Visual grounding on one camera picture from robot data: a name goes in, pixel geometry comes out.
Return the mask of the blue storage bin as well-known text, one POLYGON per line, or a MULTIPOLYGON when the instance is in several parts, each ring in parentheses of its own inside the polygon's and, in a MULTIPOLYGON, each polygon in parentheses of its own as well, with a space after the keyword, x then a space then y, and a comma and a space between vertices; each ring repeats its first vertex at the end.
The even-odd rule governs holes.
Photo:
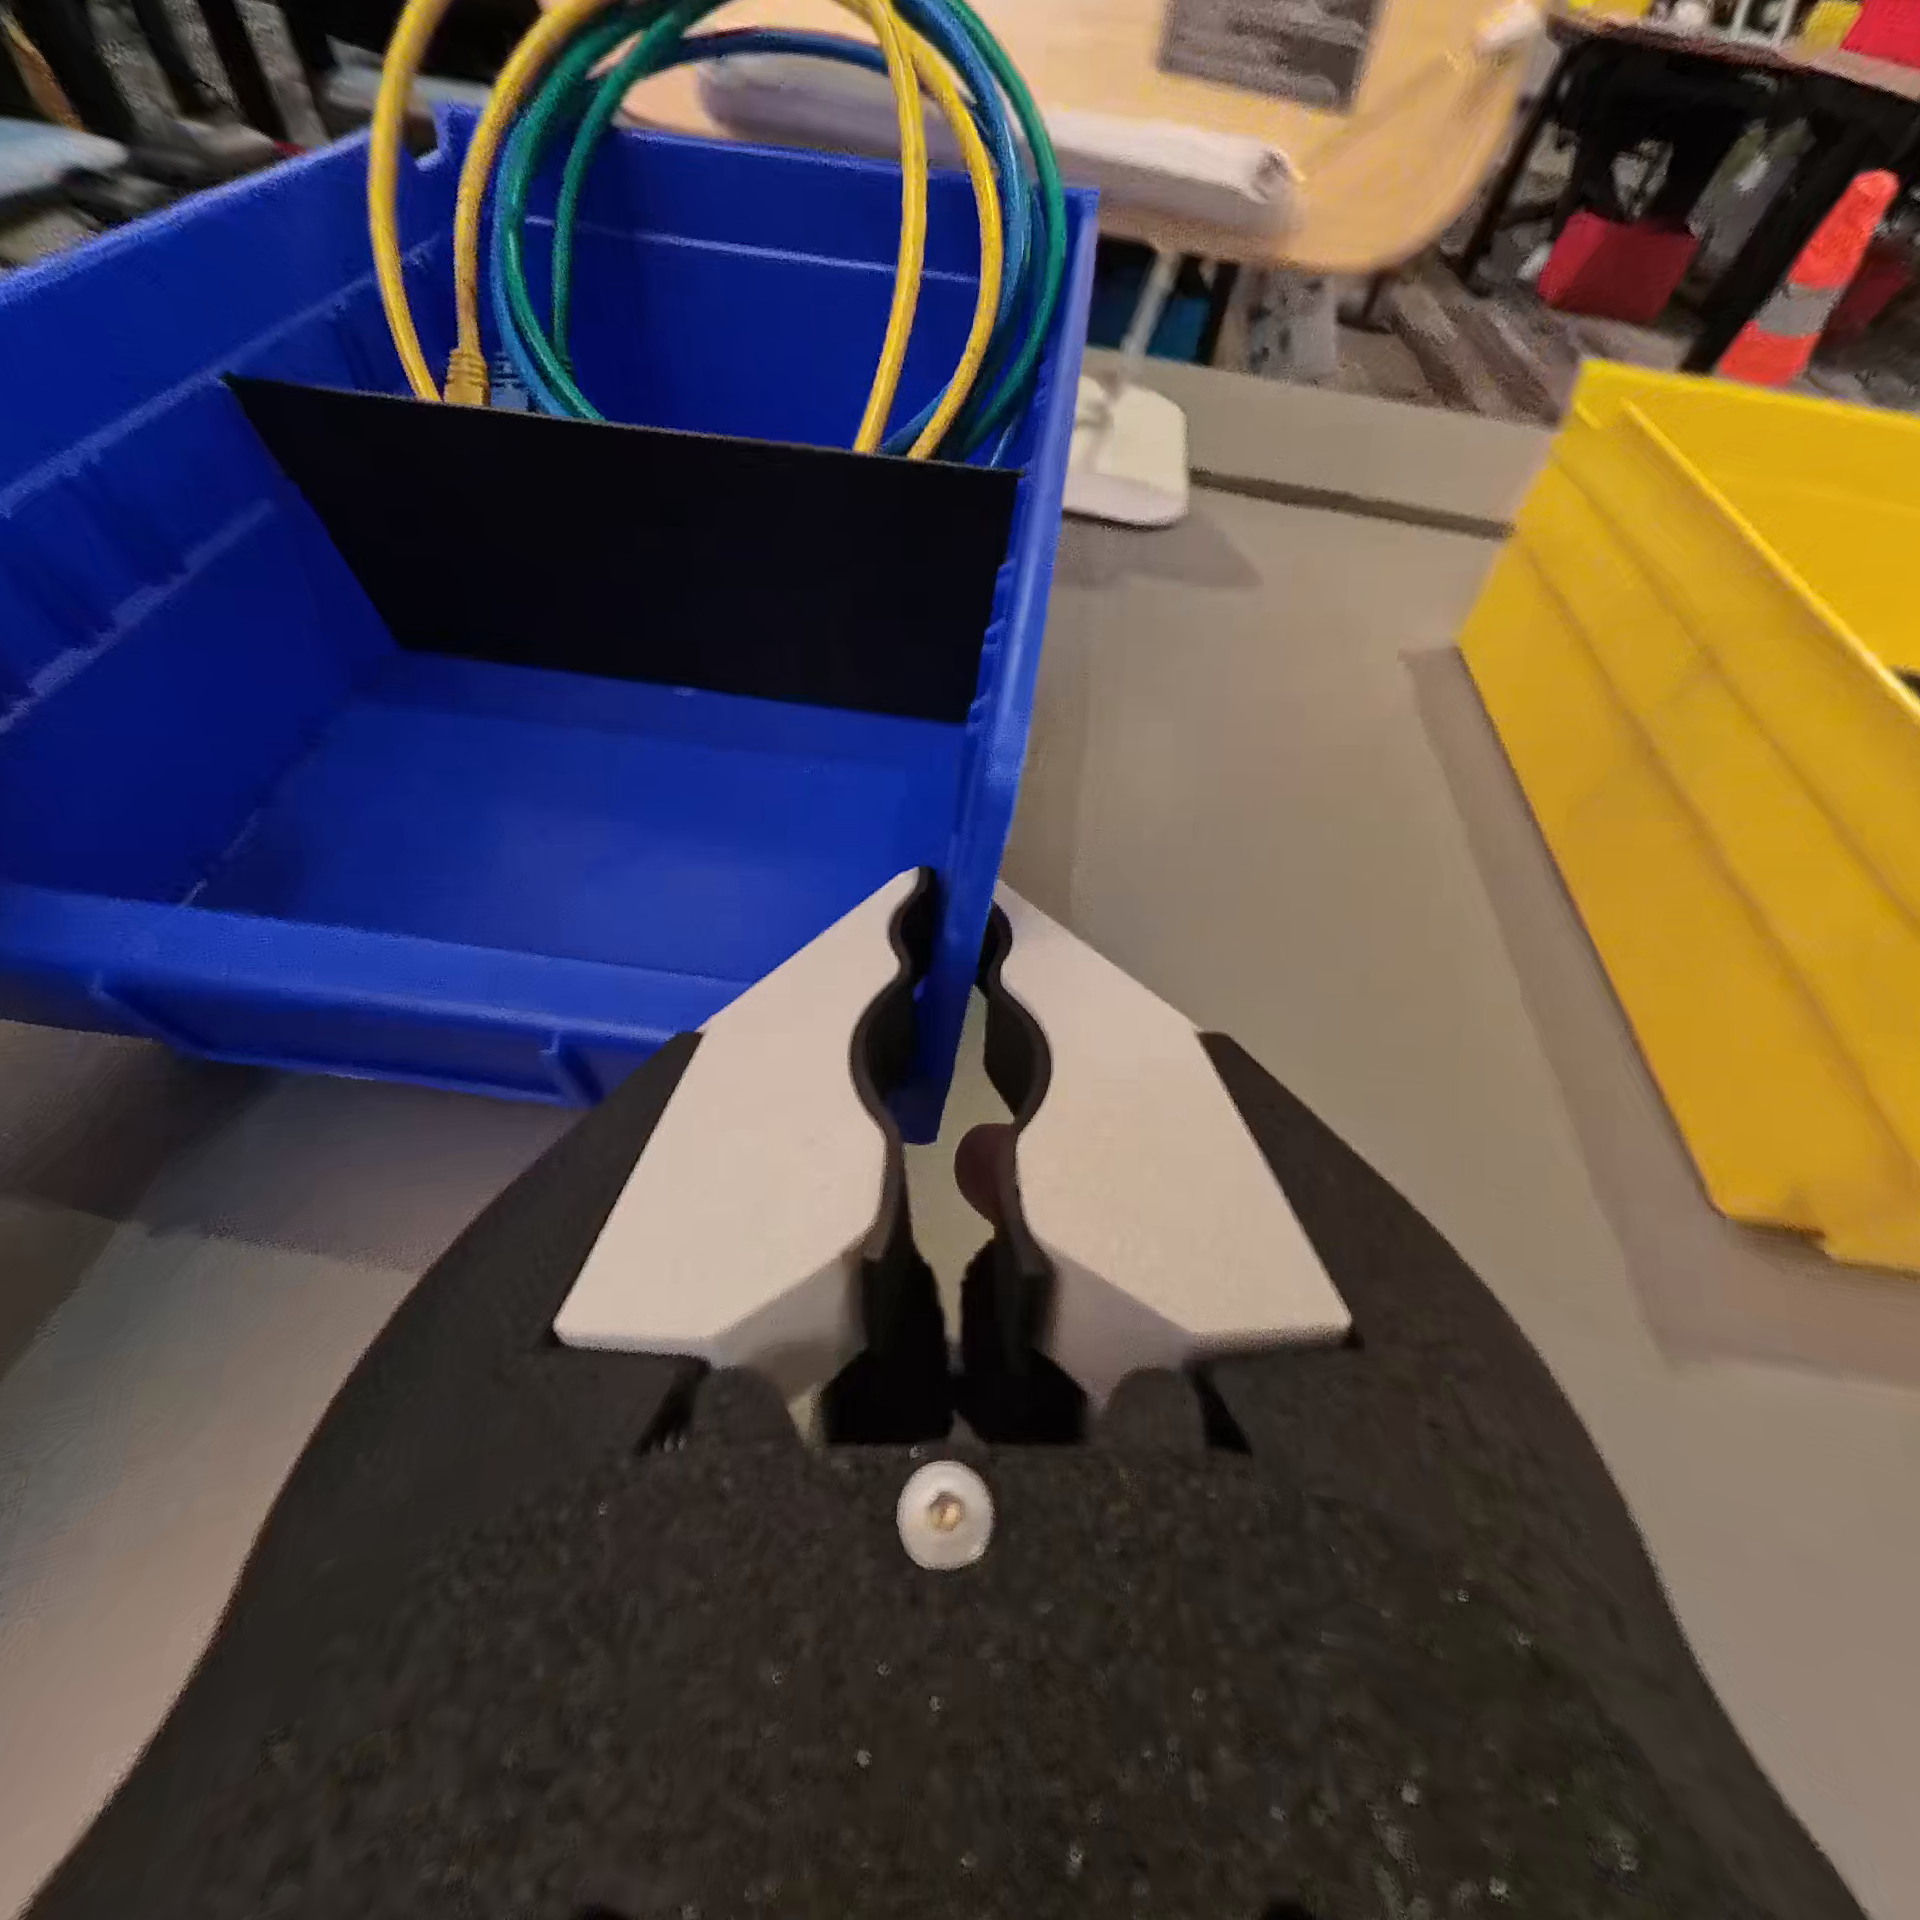
MULTIPOLYGON (((937 873, 927 1135, 1013 828, 1096 204, 1004 468, 1027 558, 957 728, 395 649, 225 375, 405 395, 368 132, 7 278, 7 1019, 594 1103, 937 873)), ((903 170, 621 130, 575 227, 605 421, 850 449, 903 170)))

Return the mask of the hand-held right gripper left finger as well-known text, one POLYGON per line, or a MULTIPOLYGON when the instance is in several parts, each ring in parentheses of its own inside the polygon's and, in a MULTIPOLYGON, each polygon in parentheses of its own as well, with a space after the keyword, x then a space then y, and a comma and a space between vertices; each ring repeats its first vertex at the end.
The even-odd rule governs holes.
POLYGON ((730 994, 558 1308, 558 1346, 824 1389, 826 1441, 953 1422, 940 1284, 910 1236, 893 1085, 920 1066, 937 873, 884 876, 730 994))

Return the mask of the black bin divider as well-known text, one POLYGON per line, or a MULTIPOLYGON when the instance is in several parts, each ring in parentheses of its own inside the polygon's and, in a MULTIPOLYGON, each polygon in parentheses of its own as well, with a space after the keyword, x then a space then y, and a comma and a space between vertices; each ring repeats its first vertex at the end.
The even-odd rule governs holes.
POLYGON ((957 728, 1013 608, 1004 468, 225 390, 405 653, 957 728))

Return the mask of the wooden stand with white base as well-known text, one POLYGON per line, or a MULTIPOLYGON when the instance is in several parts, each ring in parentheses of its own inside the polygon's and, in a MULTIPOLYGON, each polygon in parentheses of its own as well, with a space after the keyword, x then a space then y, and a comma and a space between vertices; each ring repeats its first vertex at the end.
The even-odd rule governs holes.
POLYGON ((969 7, 1027 78, 1105 237, 1154 247, 1118 371, 1081 382, 1062 511, 1189 518, 1189 415, 1142 395, 1142 329, 1184 257, 1360 278, 1471 204, 1547 7, 969 7))

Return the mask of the orange traffic cone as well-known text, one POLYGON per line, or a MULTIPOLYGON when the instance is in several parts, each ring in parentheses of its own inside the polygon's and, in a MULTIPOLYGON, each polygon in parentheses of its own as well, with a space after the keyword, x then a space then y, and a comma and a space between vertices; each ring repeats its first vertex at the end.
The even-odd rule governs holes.
POLYGON ((1782 283, 1716 355, 1716 375, 1782 390, 1807 371, 1817 329, 1827 326, 1843 295, 1855 287, 1893 195, 1895 195, 1893 170, 1866 170, 1859 179, 1844 179, 1844 190, 1817 216, 1812 237, 1790 257, 1782 283))

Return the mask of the dark work table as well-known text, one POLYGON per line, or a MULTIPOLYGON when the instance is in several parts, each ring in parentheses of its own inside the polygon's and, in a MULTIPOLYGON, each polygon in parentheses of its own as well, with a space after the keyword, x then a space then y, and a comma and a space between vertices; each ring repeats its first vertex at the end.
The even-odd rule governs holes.
POLYGON ((1670 20, 1575 9, 1555 25, 1555 119, 1575 132, 1555 227, 1584 216, 1697 237, 1699 204, 1753 130, 1802 130, 1802 154, 1716 272, 1682 371, 1728 371, 1744 320, 1859 173, 1913 190, 1913 60, 1753 47, 1670 20))

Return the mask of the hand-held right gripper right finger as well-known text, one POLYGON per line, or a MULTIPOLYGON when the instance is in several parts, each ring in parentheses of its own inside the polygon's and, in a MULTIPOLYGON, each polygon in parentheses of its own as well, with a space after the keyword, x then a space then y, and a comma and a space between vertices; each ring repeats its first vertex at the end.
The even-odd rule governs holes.
POLYGON ((957 1308, 957 1411, 1081 1441, 1136 1376, 1350 1333, 1210 1036, 1056 915, 996 891, 981 948, 989 1246, 957 1308))

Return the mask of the red box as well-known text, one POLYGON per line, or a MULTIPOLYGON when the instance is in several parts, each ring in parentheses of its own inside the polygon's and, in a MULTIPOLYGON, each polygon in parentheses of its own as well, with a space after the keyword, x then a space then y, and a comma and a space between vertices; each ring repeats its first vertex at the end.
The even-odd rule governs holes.
POLYGON ((1547 310, 1651 326, 1689 278, 1699 237, 1679 218, 1575 209, 1529 283, 1547 310))

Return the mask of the yellow storage bin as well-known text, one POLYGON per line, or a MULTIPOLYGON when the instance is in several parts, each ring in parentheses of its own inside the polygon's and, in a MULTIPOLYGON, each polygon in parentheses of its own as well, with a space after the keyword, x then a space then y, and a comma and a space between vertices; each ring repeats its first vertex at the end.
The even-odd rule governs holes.
POLYGON ((1459 653, 1709 1207, 1913 1273, 1913 415, 1588 362, 1459 653))

